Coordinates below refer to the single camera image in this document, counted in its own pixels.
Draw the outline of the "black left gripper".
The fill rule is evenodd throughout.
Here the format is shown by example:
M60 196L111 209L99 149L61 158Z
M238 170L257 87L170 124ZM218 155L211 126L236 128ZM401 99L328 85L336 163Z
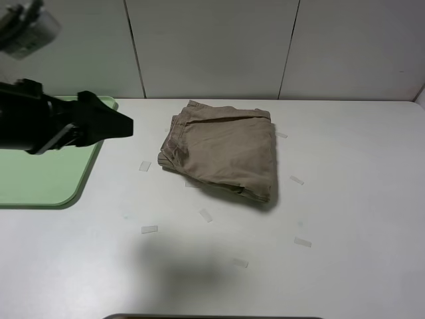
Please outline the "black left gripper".
M72 128L63 137L63 146L81 148L133 135L133 120L104 104L93 92L79 92L77 98L66 101L64 107Z

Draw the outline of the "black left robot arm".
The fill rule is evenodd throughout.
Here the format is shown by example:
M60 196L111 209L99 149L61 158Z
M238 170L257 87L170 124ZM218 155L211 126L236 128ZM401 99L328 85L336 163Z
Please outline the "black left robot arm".
M133 135L133 120L106 106L94 93L65 101L46 95L28 79L1 83L1 149L41 155Z

